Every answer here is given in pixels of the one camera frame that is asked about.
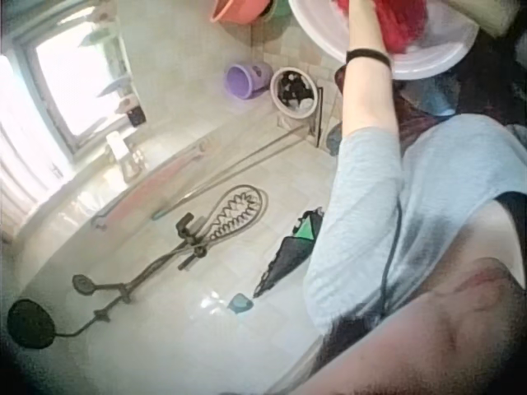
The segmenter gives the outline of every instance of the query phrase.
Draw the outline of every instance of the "black wristband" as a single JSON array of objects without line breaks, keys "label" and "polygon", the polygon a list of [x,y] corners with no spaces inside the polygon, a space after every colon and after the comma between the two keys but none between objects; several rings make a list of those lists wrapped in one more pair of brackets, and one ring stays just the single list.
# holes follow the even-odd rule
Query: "black wristband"
[{"label": "black wristband", "polygon": [[348,51],[346,55],[346,64],[350,63],[354,58],[370,58],[378,60],[379,62],[388,66],[390,70],[392,68],[389,58],[382,52],[375,51],[374,49],[359,48],[354,49],[353,51]]}]

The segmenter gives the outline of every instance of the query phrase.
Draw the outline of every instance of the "red cloth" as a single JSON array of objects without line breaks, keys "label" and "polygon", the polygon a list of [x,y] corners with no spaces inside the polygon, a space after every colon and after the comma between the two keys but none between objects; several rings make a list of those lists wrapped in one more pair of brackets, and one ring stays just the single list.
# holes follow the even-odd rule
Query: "red cloth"
[{"label": "red cloth", "polygon": [[[426,0],[374,0],[386,49],[391,53],[405,53],[418,39],[427,24]],[[336,0],[345,12],[349,0]]]}]

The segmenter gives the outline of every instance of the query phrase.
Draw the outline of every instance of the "bright window light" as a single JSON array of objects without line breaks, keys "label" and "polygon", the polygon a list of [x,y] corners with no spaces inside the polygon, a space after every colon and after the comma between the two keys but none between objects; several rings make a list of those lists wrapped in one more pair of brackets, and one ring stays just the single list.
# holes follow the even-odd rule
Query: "bright window light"
[{"label": "bright window light", "polygon": [[116,93],[97,97],[113,78],[101,45],[79,47],[93,30],[83,22],[36,48],[51,95],[74,136],[113,114],[120,101]]}]

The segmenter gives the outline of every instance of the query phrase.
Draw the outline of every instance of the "black hair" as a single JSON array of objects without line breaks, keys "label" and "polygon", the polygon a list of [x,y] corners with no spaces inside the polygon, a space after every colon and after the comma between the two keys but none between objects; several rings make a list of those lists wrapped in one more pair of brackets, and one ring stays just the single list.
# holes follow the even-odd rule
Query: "black hair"
[{"label": "black hair", "polygon": [[374,316],[357,317],[351,314],[343,315],[335,320],[331,330],[322,341],[310,376],[318,373],[329,362],[364,338],[373,330],[374,322]]}]

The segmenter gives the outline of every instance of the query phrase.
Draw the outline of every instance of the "small purple container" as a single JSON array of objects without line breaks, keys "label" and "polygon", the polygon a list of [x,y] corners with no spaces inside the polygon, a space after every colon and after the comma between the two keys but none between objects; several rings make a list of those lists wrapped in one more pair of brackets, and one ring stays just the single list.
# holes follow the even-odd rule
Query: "small purple container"
[{"label": "small purple container", "polygon": [[233,64],[225,75],[225,86],[234,96],[247,100],[269,88],[273,69],[265,62]]}]

